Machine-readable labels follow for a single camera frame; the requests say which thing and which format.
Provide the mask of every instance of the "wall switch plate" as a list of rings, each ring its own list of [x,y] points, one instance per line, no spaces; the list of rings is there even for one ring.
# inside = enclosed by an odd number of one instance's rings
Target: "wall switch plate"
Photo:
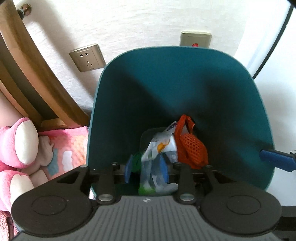
[[[80,72],[104,68],[106,62],[97,44],[74,49],[69,52]]]
[[[181,32],[180,46],[208,48],[212,35],[205,32]]]

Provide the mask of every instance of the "orange net bag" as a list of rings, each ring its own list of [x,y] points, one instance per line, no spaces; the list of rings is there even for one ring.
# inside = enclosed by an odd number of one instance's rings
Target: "orange net bag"
[[[189,133],[182,134],[184,125]],[[174,137],[177,145],[178,160],[187,163],[193,169],[201,169],[207,165],[207,149],[205,145],[192,134],[194,122],[190,116],[182,115],[177,123]]]

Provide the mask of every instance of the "pink plush toy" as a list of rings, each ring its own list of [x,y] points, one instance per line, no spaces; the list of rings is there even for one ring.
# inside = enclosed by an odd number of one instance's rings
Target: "pink plush toy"
[[[49,164],[52,154],[49,138],[38,138],[29,118],[0,129],[0,210],[10,211],[21,194],[48,181],[38,169]]]

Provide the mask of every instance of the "gray ribbed panel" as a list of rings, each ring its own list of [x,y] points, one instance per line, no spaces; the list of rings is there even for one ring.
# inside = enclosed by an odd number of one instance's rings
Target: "gray ribbed panel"
[[[207,224],[195,207],[181,205],[171,196],[123,196],[119,203],[101,206],[81,229],[56,238],[20,234],[15,241],[280,241],[269,233],[240,238],[222,233]]]

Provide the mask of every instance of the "wooden frame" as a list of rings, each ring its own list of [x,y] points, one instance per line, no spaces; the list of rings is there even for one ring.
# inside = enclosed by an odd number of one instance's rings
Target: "wooden frame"
[[[19,68],[58,119],[43,120],[0,63],[0,91],[13,106],[42,130],[88,125],[89,116],[72,99],[42,57],[12,0],[0,5],[0,32]]]

